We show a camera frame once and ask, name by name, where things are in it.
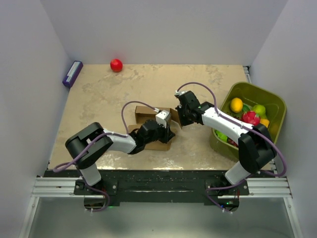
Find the brown cardboard box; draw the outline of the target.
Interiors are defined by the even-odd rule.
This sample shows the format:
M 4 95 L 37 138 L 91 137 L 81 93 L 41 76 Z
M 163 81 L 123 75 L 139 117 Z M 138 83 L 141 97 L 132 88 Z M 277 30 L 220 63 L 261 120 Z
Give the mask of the brown cardboard box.
M 171 114 L 171 120 L 180 124 L 178 112 L 172 108 L 159 108 L 160 110 L 166 110 Z M 160 124 L 156 122 L 154 108 L 146 106 L 136 106 L 135 109 L 135 120 L 136 124 L 129 125 L 127 127 L 128 134 L 135 140 L 136 148 L 130 152 L 130 154 L 137 154 L 144 149 L 147 150 L 158 150 L 158 151 L 168 151 L 171 147 L 170 140 L 167 144 L 161 143 L 159 141 L 159 127 Z M 171 130 L 176 134 L 177 130 L 171 128 Z

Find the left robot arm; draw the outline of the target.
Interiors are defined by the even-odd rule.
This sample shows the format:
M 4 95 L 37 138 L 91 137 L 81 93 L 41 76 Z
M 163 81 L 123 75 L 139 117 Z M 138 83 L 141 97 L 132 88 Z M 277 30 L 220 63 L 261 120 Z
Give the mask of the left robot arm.
M 128 134 L 102 129 L 98 122 L 94 122 L 69 138 L 65 147 L 86 181 L 85 189 L 91 194 L 98 194 L 103 188 L 103 183 L 96 161 L 106 151 L 134 155 L 143 151 L 147 144 L 156 141 L 167 144 L 174 137 L 175 133 L 169 124 L 164 126 L 152 119 Z

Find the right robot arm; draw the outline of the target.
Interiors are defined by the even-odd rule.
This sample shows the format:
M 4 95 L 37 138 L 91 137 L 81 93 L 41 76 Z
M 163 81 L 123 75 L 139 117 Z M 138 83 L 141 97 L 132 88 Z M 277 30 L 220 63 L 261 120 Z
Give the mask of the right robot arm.
M 182 126 L 193 123 L 218 130 L 238 145 L 238 162 L 225 173 L 220 184 L 223 193 L 233 194 L 238 183 L 257 173 L 264 165 L 275 158 L 276 150 L 268 129 L 239 121 L 223 112 L 215 104 L 200 103 L 192 91 L 176 91 L 179 100 L 176 107 Z

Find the purple rectangular box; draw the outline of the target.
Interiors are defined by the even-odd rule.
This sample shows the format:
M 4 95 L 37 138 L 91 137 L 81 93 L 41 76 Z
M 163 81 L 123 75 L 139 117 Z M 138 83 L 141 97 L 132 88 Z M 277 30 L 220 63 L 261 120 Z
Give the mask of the purple rectangular box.
M 75 83 L 81 69 L 83 68 L 83 63 L 81 61 L 75 60 L 68 70 L 66 76 L 62 80 L 62 83 L 65 87 L 71 88 Z

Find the bright green toy vegetable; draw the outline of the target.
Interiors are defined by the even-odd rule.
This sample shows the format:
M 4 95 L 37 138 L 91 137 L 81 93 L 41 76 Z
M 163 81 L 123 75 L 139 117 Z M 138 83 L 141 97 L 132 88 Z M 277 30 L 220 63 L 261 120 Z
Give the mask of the bright green toy vegetable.
M 215 134 L 217 135 L 217 137 L 223 141 L 223 142 L 227 142 L 228 141 L 228 136 L 226 136 L 225 134 L 223 134 L 222 132 L 215 130 Z

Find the orange toy fruit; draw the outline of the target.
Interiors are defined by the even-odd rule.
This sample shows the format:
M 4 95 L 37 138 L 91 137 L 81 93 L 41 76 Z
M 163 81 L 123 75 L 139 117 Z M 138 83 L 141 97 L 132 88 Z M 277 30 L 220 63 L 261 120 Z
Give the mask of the orange toy fruit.
M 230 109 L 234 113 L 239 113 L 242 111 L 243 102 L 240 98 L 233 98 L 230 102 Z

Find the dark red toy grapes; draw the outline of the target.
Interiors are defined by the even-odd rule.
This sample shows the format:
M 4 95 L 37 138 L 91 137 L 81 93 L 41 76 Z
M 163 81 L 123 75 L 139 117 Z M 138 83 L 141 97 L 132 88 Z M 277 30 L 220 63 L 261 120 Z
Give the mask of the dark red toy grapes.
M 227 143 L 228 143 L 228 144 L 231 144 L 231 145 L 233 145 L 233 146 L 235 146 L 235 147 L 238 147 L 238 144 L 237 144 L 236 142 L 234 142 L 234 141 L 233 141 L 232 139 L 230 139 L 230 138 L 227 140 Z

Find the pink dragon fruit toy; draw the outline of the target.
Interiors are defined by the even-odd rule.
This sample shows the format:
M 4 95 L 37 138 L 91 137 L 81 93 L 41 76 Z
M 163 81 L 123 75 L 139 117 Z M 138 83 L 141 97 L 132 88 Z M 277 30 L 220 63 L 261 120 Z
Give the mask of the pink dragon fruit toy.
M 248 111 L 243 113 L 242 121 L 252 125 L 258 125 L 260 123 L 260 116 L 254 111 Z

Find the olive green plastic basket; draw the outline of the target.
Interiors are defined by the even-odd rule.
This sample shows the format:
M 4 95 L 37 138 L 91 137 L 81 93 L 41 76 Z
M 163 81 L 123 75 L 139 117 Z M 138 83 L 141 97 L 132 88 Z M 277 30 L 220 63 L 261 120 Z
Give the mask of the olive green plastic basket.
M 252 125 L 262 123 L 267 127 L 273 143 L 276 143 L 287 108 L 284 100 L 276 94 L 247 82 L 239 82 L 231 87 L 220 110 L 241 122 Z M 237 144 L 228 135 L 213 129 L 210 146 L 232 161 L 238 161 Z

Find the green toy pear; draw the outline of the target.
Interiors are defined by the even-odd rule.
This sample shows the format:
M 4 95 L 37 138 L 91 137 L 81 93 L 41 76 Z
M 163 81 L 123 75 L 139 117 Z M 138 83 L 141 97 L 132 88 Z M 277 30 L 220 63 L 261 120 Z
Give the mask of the green toy pear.
M 266 118 L 266 108 L 263 105 L 254 105 L 252 110 L 258 114 L 261 118 Z

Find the yellow toy lemon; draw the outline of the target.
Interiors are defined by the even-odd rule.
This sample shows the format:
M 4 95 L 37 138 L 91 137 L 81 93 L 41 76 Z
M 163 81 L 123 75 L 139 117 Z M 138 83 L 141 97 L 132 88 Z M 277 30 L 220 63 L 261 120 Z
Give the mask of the yellow toy lemon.
M 270 121 L 268 119 L 260 119 L 260 123 L 263 124 L 266 128 L 269 127 Z

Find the red apple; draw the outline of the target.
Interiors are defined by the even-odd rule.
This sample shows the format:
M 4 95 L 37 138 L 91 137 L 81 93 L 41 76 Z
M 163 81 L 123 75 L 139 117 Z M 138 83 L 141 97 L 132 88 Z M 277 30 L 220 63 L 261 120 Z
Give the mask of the red apple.
M 112 59 L 110 61 L 110 68 L 113 72 L 121 72 L 123 69 L 123 63 L 119 59 Z

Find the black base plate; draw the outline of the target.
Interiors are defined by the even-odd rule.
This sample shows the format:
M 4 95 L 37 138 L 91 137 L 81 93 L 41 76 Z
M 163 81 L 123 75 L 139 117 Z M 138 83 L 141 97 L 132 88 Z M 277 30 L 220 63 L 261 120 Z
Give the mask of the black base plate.
M 229 207 L 238 205 L 238 197 L 249 195 L 246 181 L 228 188 L 224 171 L 155 171 L 101 170 L 103 184 L 98 190 L 110 196 L 110 205 L 121 202 L 203 203 L 212 205 L 209 198 Z

